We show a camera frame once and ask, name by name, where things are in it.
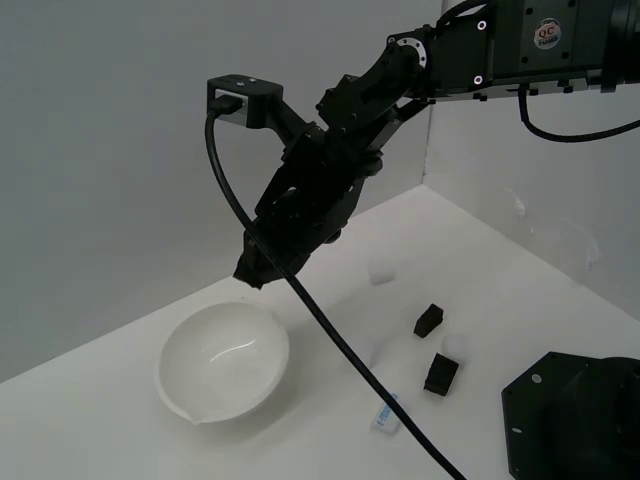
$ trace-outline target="white backdrop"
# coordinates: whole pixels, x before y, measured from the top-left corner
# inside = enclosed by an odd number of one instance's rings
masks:
[[[282,83],[308,119],[439,1],[5,0],[0,15],[0,381],[231,273],[241,229],[204,150],[205,82]],[[386,148],[360,209],[420,184],[428,116]],[[221,126],[251,207],[271,132]]]
[[[529,101],[534,123],[565,135],[637,120],[638,105],[633,85]],[[640,131],[583,145],[538,139],[517,99],[441,104],[425,184],[640,318],[639,148]]]

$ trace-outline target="white label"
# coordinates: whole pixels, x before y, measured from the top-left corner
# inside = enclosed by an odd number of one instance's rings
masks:
[[[560,43],[562,27],[555,18],[547,18],[540,22],[533,37],[533,42],[540,50],[549,50]]]
[[[395,393],[392,393],[391,396],[395,400],[398,399],[398,396]],[[394,434],[400,426],[400,419],[395,413],[393,413],[393,411],[391,411],[391,407],[385,403],[380,407],[380,410],[378,410],[378,413],[373,419],[371,425],[385,433]]]

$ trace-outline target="white foam block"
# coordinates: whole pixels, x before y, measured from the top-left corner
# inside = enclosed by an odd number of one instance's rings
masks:
[[[396,278],[396,270],[392,262],[384,258],[376,258],[369,262],[369,280],[372,285],[382,285]]]
[[[463,334],[447,334],[442,339],[442,354],[464,367],[469,362],[469,340]]]

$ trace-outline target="robotic arm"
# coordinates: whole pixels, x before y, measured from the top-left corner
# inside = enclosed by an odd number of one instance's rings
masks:
[[[207,109],[222,95],[239,97],[242,108],[220,119],[269,128],[284,143],[283,164],[256,206],[254,224],[297,273],[318,247],[338,239],[365,180],[382,169],[384,145],[427,106],[518,96],[527,128],[553,140],[557,136],[530,124],[527,95],[613,92],[617,85],[639,82],[639,5],[467,0],[435,27],[389,36],[368,72],[345,75],[327,90],[316,105],[326,130],[300,118],[284,102],[282,86],[241,75],[209,80]],[[482,8],[459,16],[476,7]],[[403,98],[408,103],[398,105]],[[583,137],[579,141],[603,138]],[[245,233],[234,277],[261,288],[280,275]]]

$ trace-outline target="white table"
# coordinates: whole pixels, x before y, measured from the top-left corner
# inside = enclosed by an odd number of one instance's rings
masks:
[[[372,287],[380,255],[398,278]],[[640,357],[636,320],[425,187],[353,219],[301,278],[349,338],[380,346],[376,375],[470,480],[510,478],[500,392],[545,353]],[[155,358],[190,313],[240,297],[289,331],[283,384],[251,416],[193,426],[159,400]],[[420,340],[432,302],[445,323]],[[472,361],[440,398],[422,385],[444,333],[468,334]],[[0,477],[448,478],[402,427],[370,430],[380,404],[284,283],[228,278],[0,384]]]

